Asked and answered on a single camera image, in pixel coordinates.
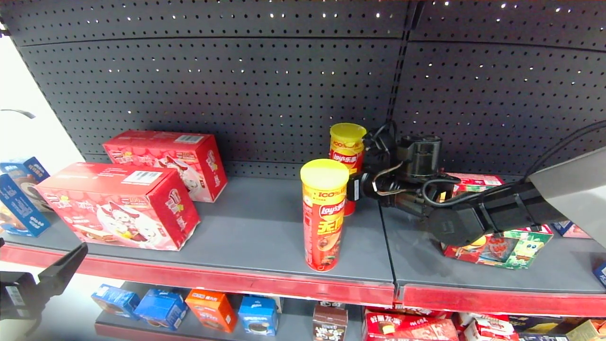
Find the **black cable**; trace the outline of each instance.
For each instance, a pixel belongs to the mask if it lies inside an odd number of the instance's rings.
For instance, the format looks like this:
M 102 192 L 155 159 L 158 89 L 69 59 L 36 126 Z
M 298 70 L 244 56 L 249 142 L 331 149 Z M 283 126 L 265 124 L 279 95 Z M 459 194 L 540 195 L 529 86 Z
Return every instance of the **black cable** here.
M 525 181 L 531 174 L 537 172 L 540 167 L 555 153 L 559 152 L 565 146 L 568 146 L 572 141 L 578 139 L 579 137 L 586 135 L 594 130 L 606 128 L 606 120 L 598 121 L 583 128 L 578 129 L 577 131 L 571 133 L 565 138 L 558 141 L 558 143 L 554 144 L 551 148 L 549 148 L 543 155 L 536 160 L 530 168 L 524 174 L 522 181 Z

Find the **robotic arm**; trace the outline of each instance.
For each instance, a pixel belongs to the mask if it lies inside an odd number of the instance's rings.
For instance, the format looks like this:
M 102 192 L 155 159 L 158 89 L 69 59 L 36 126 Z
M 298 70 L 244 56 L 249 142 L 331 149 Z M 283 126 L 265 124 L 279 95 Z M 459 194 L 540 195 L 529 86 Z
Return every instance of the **robotic arm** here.
M 545 161 L 570 142 L 605 128 L 606 121 L 579 129 L 541 156 L 514 183 L 481 193 L 452 198 L 460 179 L 439 168 L 439 137 L 402 137 L 389 132 L 385 123 L 364 137 L 370 162 L 350 177 L 347 199 L 377 200 L 421 217 L 427 229 L 442 243 L 465 246 L 485 234 L 517 228 L 540 230 L 542 224 L 572 220 L 600 244 L 606 207 L 606 147 L 537 172 Z

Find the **red gift box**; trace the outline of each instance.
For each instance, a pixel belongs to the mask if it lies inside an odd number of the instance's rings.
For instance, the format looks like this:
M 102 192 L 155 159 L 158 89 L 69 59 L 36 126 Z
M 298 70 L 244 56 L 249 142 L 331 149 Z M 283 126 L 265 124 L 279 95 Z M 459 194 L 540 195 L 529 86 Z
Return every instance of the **red gift box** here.
M 176 169 L 193 201 L 214 203 L 227 184 L 214 135 L 127 130 L 103 148 L 113 163 Z
M 179 250 L 200 222 L 174 169 L 75 163 L 36 188 L 88 243 Z
M 449 319 L 367 311 L 362 328 L 365 341 L 458 341 Z

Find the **white wall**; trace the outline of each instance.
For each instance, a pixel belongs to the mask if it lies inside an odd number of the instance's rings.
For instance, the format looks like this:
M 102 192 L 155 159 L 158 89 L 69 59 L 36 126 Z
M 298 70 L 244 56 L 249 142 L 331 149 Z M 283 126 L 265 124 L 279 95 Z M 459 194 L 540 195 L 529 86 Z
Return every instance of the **white wall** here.
M 35 156 L 52 174 L 84 159 L 63 129 L 9 37 L 0 38 L 0 160 Z

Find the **metal shelf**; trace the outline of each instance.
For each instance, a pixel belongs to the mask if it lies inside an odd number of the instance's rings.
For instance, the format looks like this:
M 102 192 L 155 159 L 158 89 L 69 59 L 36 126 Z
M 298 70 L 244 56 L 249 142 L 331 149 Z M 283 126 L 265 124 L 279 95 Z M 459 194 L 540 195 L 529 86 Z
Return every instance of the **metal shelf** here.
M 383 209 L 387 242 L 406 306 L 455 311 L 601 316 L 606 289 L 591 273 L 606 255 L 594 240 L 554 238 L 528 270 L 507 270 L 446 258 L 418 220 Z
M 122 288 L 145 294 L 149 285 L 125 283 Z M 272 340 L 311 340 L 313 308 L 316 302 L 286 299 L 284 312 L 280 315 L 278 333 Z M 238 305 L 232 305 L 238 311 Z M 362 340 L 361 309 L 359 306 L 348 307 L 349 322 L 345 332 L 345 341 Z M 225 340 L 225 341 L 261 341 L 267 337 L 247 334 L 238 323 L 233 333 L 227 334 L 204 328 L 196 316 L 189 311 L 177 331 L 158 329 L 145 321 L 134 321 L 124 317 L 102 312 L 95 323 L 97 335 L 115 337 L 125 340 Z
M 133 282 L 391 306 L 393 275 L 376 203 L 345 219 L 341 258 L 330 272 L 305 264 L 301 182 L 231 178 L 179 252 L 90 245 L 79 272 Z M 2 260 L 48 266 L 79 240 L 62 221 L 38 238 L 7 235 Z

